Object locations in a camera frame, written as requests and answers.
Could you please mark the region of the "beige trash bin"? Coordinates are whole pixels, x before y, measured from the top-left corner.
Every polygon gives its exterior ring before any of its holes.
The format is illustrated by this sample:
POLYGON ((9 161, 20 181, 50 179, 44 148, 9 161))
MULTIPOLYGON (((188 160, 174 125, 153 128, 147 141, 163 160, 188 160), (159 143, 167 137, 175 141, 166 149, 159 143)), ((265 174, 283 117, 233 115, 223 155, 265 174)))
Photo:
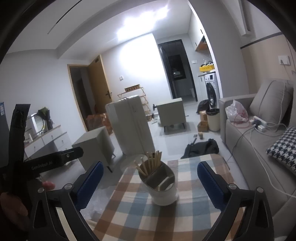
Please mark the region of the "beige trash bin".
POLYGON ((206 110, 209 130, 212 132, 220 131, 220 110, 212 108, 206 110))

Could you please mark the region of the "grey sofa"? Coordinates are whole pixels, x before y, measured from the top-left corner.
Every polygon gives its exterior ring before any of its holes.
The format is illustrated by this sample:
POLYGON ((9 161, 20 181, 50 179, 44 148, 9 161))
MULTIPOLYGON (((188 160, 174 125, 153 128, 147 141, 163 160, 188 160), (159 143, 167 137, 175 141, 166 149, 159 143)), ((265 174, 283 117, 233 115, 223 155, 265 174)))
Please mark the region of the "grey sofa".
POLYGON ((287 235, 295 226, 295 175, 266 150, 288 127, 295 127, 294 87, 291 80, 266 80, 256 94, 219 100, 222 141, 232 152, 248 188, 264 189, 277 237, 287 235), (257 131, 249 122, 241 125, 230 122, 225 108, 233 100, 243 105, 249 118, 258 116, 266 121, 266 131, 257 131))

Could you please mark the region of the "plaid tablecloth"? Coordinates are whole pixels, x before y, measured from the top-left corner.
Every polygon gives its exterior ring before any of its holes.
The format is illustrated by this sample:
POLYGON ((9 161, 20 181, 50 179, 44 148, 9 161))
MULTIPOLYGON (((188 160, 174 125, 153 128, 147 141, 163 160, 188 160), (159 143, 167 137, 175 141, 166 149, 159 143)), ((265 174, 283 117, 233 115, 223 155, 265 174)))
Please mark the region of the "plaid tablecloth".
POLYGON ((202 240, 217 221, 216 208, 197 175, 206 162, 227 183, 233 177, 225 160, 217 154, 171 160, 163 174, 175 180, 164 191, 151 188, 135 164, 124 171, 94 228, 99 240, 202 240))

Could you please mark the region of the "houndstooth pillow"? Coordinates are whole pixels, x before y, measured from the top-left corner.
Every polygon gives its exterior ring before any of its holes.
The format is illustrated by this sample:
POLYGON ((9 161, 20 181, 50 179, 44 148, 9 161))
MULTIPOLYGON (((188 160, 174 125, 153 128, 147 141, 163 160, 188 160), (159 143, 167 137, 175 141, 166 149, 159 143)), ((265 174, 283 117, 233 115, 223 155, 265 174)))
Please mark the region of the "houndstooth pillow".
POLYGON ((290 126, 286 129, 283 135, 272 146, 270 146, 266 153, 277 159, 281 164, 288 168, 294 175, 295 159, 296 159, 296 132, 295 127, 290 126))

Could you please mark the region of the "black bag on floor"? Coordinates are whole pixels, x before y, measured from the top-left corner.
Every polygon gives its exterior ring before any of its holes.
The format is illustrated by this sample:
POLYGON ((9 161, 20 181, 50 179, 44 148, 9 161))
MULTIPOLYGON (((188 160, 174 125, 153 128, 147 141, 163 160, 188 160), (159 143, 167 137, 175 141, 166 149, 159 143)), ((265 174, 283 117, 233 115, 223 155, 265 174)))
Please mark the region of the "black bag on floor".
POLYGON ((219 147, 217 142, 214 139, 210 138, 204 142, 188 144, 181 159, 218 153, 219 147))

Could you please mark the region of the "grey ottoman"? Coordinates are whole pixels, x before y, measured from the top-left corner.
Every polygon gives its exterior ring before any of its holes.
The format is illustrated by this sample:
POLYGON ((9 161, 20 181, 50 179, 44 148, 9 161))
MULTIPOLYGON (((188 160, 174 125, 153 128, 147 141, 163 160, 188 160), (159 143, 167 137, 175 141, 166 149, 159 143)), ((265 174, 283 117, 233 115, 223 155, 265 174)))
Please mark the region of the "grey ottoman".
POLYGON ((78 158, 87 171, 94 163, 102 162, 104 167, 112 173, 111 160, 114 155, 114 146, 105 126, 84 133, 72 144, 72 147, 81 147, 84 154, 78 158))
POLYGON ((186 128, 186 116, 183 100, 181 98, 171 99, 156 105, 159 119, 164 132, 168 126, 182 124, 186 128))

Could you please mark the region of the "wooden door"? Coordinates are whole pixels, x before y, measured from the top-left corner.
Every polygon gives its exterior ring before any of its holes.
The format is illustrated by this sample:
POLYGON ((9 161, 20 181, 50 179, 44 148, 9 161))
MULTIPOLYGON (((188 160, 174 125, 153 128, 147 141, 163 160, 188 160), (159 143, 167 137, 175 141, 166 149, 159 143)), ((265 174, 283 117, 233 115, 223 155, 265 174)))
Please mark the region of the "wooden door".
POLYGON ((97 56, 87 67, 90 86, 99 114, 106 113, 105 106, 112 102, 101 56, 97 56))

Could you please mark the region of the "white suitcase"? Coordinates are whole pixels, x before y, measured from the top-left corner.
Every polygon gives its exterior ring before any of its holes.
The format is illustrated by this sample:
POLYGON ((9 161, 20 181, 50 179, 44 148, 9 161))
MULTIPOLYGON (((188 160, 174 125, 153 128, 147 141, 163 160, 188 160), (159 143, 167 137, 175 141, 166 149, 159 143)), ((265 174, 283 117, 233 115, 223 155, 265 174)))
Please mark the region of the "white suitcase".
POLYGON ((123 154, 132 156, 155 152, 151 131, 138 95, 111 102, 105 109, 123 154))

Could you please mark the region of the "round mirror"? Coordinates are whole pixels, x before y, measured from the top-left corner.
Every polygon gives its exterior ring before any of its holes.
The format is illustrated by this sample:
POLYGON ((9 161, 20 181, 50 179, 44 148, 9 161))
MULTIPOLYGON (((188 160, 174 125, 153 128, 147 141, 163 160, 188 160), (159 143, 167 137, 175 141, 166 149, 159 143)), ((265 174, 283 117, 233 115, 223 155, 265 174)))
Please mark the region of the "round mirror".
POLYGON ((41 135, 46 128, 46 122, 37 113, 28 115, 26 131, 32 136, 41 135))

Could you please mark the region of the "cardboard boxes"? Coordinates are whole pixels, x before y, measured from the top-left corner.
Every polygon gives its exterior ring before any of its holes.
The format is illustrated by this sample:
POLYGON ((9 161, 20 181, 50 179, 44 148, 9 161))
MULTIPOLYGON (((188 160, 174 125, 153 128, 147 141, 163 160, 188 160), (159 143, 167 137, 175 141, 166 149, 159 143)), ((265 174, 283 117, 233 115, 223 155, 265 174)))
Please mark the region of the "cardboard boxes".
POLYGON ((208 127, 206 111, 205 110, 200 111, 199 115, 200 115, 200 122, 197 125, 198 137, 200 138, 200 140, 202 140, 204 138, 204 133, 208 132, 209 127, 208 127))

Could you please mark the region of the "white power strip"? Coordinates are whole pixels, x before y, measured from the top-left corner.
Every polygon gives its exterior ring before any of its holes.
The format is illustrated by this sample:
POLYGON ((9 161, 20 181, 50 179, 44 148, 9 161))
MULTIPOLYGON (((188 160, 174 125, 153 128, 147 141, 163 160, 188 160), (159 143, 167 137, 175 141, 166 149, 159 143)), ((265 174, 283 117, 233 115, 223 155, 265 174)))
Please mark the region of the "white power strip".
POLYGON ((249 122, 257 131, 260 131, 262 133, 265 132, 267 129, 267 122, 262 120, 258 116, 254 116, 249 122))

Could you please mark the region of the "bundle of wooden chopsticks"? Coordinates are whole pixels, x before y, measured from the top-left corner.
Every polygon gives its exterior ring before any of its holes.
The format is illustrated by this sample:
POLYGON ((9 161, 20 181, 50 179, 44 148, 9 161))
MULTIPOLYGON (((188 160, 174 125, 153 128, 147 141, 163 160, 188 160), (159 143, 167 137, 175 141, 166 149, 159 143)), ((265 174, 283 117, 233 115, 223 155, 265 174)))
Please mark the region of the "bundle of wooden chopsticks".
POLYGON ((154 153, 147 152, 147 160, 144 160, 143 157, 141 157, 141 164, 134 160, 134 165, 139 173, 141 173, 144 177, 148 177, 161 166, 161 158, 162 152, 160 151, 156 151, 154 153))

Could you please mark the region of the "white utensil holder cup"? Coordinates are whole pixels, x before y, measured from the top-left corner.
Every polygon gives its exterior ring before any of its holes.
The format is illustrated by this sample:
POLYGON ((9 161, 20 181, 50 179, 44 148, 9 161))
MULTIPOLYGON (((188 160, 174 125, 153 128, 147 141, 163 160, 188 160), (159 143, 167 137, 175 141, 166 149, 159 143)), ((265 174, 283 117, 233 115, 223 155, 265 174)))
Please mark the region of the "white utensil holder cup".
POLYGON ((138 172, 145 190, 150 194, 152 203, 168 206, 178 199, 177 181, 172 169, 162 162, 161 166, 148 177, 138 172))

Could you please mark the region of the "white drawer cabinet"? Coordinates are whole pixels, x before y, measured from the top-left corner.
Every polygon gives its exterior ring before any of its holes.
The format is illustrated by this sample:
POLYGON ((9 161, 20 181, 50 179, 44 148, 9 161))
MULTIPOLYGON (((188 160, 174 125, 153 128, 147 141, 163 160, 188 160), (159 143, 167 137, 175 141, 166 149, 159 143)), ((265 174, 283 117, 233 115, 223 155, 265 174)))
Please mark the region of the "white drawer cabinet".
POLYGON ((63 132, 61 125, 40 135, 31 143, 25 144, 24 161, 45 156, 57 151, 72 148, 72 143, 67 132, 63 132))

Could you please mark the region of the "wooden shoe rack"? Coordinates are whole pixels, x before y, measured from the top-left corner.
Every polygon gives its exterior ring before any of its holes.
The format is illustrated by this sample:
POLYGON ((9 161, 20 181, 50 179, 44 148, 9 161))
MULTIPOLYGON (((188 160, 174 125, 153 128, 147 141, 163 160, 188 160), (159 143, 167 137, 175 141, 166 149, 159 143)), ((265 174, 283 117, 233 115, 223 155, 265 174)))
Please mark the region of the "wooden shoe rack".
POLYGON ((133 85, 130 87, 126 87, 125 91, 118 94, 118 98, 119 99, 123 99, 126 97, 131 97, 131 96, 135 96, 138 95, 140 97, 141 103, 142 103, 142 107, 144 109, 145 112, 145 116, 147 118, 147 121, 151 121, 152 118, 154 117, 154 114, 152 113, 150 107, 149 107, 149 102, 147 100, 147 95, 144 91, 144 88, 140 86, 140 84, 137 85, 133 85))

